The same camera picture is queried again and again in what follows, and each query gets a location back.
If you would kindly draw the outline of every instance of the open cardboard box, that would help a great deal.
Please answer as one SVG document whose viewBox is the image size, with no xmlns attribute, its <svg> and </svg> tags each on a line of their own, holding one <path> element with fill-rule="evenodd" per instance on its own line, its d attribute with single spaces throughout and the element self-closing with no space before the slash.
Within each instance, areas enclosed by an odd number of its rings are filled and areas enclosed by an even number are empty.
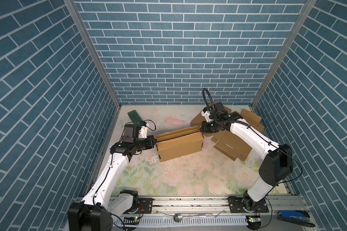
<svg viewBox="0 0 347 231">
<path fill-rule="evenodd" d="M 161 162 L 202 150 L 203 136 L 199 126 L 187 127 L 155 136 Z"/>
<path fill-rule="evenodd" d="M 231 109 L 225 107 L 225 110 L 228 113 L 231 113 Z M 243 109 L 240 113 L 240 115 L 257 131 L 262 132 L 264 130 L 264 126 L 260 124 L 261 117 L 256 115 L 255 113 L 248 111 L 246 109 Z M 191 126 L 200 125 L 202 124 L 202 121 L 205 121 L 205 118 L 199 113 L 191 122 Z M 217 133 L 207 133 L 203 134 L 205 136 L 212 136 L 212 141 L 216 143 L 214 148 L 221 151 L 223 154 L 225 154 L 227 157 L 229 157 L 232 160 L 236 160 L 236 158 L 239 158 L 243 161 L 247 159 L 250 151 L 252 148 L 243 141 L 240 137 L 237 135 L 229 132 L 229 131 L 220 131 Z"/>
</svg>

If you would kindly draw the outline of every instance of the flattened cardboard box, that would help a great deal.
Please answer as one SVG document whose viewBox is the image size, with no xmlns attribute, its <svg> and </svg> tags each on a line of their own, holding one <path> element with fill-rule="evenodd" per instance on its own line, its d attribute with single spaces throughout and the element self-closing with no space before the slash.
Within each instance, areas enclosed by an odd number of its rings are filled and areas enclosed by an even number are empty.
<svg viewBox="0 0 347 231">
<path fill-rule="evenodd" d="M 226 111 L 228 113 L 231 113 L 231 109 L 225 107 Z M 257 131 L 262 132 L 264 130 L 264 126 L 260 124 L 261 117 L 256 115 L 253 112 L 250 112 L 246 109 L 243 109 L 240 113 L 241 116 Z M 202 123 L 202 121 L 205 121 L 204 117 L 199 113 L 191 122 L 190 125 L 199 125 Z M 216 143 L 214 148 L 221 151 L 224 155 L 229 157 L 232 160 L 236 160 L 236 158 L 239 158 L 243 161 L 247 159 L 250 151 L 252 148 L 243 141 L 240 137 L 237 135 L 229 132 L 229 131 L 220 131 L 215 134 L 204 134 L 205 136 L 211 136 L 212 141 Z"/>
<path fill-rule="evenodd" d="M 187 127 L 155 136 L 161 162 L 202 150 L 204 138 L 199 126 Z"/>
</svg>

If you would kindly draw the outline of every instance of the brick wall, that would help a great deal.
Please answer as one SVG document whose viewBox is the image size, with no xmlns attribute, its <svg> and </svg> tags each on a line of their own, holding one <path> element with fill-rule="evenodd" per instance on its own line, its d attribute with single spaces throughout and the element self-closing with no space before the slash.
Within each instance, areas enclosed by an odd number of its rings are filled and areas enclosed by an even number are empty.
<svg viewBox="0 0 347 231">
<path fill-rule="evenodd" d="M 76 2 L 122 104 L 250 104 L 305 0 Z"/>
<path fill-rule="evenodd" d="M 62 0 L 0 0 L 0 231 L 65 227 L 114 111 Z"/>
<path fill-rule="evenodd" d="M 319 229 L 347 230 L 347 0 L 317 1 L 256 110 L 303 164 Z"/>
</svg>

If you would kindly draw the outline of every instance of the robotic arm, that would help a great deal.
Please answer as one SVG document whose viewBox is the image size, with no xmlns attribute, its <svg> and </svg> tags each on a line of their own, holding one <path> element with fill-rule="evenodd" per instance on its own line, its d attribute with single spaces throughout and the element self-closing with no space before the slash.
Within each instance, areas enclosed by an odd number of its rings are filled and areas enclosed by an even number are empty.
<svg viewBox="0 0 347 231">
<path fill-rule="evenodd" d="M 264 204 L 265 196 L 278 182 L 292 173 L 292 150 L 288 145 L 279 145 L 258 132 L 240 114 L 236 112 L 228 114 L 221 103 L 213 104 L 210 95 L 209 97 L 212 106 L 205 107 L 201 112 L 206 118 L 206 121 L 202 122 L 201 132 L 230 131 L 243 139 L 263 160 L 259 169 L 260 176 L 243 195 L 245 210 L 252 212 L 257 210 L 261 204 Z"/>
<path fill-rule="evenodd" d="M 147 136 L 149 124 L 126 124 L 119 142 L 110 151 L 107 164 L 91 190 L 79 203 L 72 203 L 68 210 L 70 231 L 110 231 L 113 224 L 111 215 L 119 218 L 127 212 L 138 209 L 139 196 L 136 191 L 123 190 L 108 207 L 109 198 L 117 180 L 133 155 L 138 151 L 152 149 L 157 140 Z"/>
</svg>

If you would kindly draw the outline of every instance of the dark green object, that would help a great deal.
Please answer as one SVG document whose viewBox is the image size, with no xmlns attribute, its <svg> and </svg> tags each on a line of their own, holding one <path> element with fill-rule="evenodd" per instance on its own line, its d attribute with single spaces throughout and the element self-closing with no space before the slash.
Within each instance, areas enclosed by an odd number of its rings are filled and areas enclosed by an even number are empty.
<svg viewBox="0 0 347 231">
<path fill-rule="evenodd" d="M 139 114 L 136 112 L 136 110 L 130 111 L 127 114 L 128 114 L 128 117 L 130 118 L 130 120 L 132 122 L 141 122 L 141 121 L 143 121 L 141 119 L 141 117 L 139 116 Z"/>
</svg>

